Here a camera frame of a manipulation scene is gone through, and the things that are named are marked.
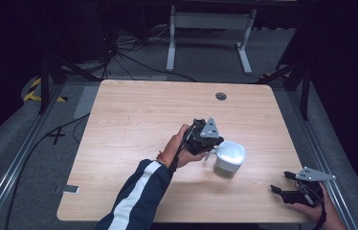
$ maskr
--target tabletop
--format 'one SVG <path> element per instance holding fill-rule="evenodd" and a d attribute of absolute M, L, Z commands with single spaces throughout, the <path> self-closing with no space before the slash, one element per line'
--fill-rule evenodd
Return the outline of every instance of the tabletop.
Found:
<path fill-rule="evenodd" d="M 216 93 L 227 99 L 220 101 Z M 215 155 L 178 169 L 156 222 L 306 222 L 270 185 L 296 190 L 284 171 L 302 169 L 272 89 L 267 85 L 104 80 L 64 194 L 61 220 L 99 220 L 143 159 L 155 159 L 182 124 L 214 117 L 225 140 L 247 150 L 234 178 L 213 172 Z"/>

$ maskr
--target person's hand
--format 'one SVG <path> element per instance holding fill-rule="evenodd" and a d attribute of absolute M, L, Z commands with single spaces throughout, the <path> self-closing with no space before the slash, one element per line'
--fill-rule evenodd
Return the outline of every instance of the person's hand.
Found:
<path fill-rule="evenodd" d="M 173 158 L 176 154 L 176 151 L 178 150 L 180 144 L 182 143 L 182 139 L 185 135 L 185 132 L 190 128 L 188 125 L 182 125 L 182 127 L 179 129 L 179 132 L 175 135 L 173 135 L 167 145 L 165 146 L 164 151 L 161 153 L 166 162 L 163 162 L 162 159 L 158 158 L 158 161 L 165 164 L 167 163 L 167 166 L 169 167 L 170 164 L 173 161 Z M 193 155 L 191 154 L 186 148 L 182 149 L 179 153 L 179 162 L 178 162 L 178 168 L 186 166 L 189 162 L 192 161 L 200 161 L 203 159 L 203 157 L 206 156 L 206 152 Z"/>
<path fill-rule="evenodd" d="M 325 212 L 327 213 L 326 222 L 323 224 L 325 230 L 346 230 L 340 218 L 338 217 L 337 210 L 331 202 L 330 196 L 328 195 L 325 186 L 320 183 L 324 194 L 324 206 Z M 311 208 L 304 204 L 294 203 L 292 207 L 306 215 L 308 215 L 312 221 L 318 222 L 322 215 L 322 206 L 318 204 L 316 207 Z"/>

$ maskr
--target black jacket sleeve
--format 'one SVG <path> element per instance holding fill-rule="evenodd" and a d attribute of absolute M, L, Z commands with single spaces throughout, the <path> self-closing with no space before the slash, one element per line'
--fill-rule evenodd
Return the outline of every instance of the black jacket sleeve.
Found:
<path fill-rule="evenodd" d="M 101 229 L 150 229 L 170 182 L 168 168 L 143 160 L 123 185 L 111 212 L 96 226 Z"/>

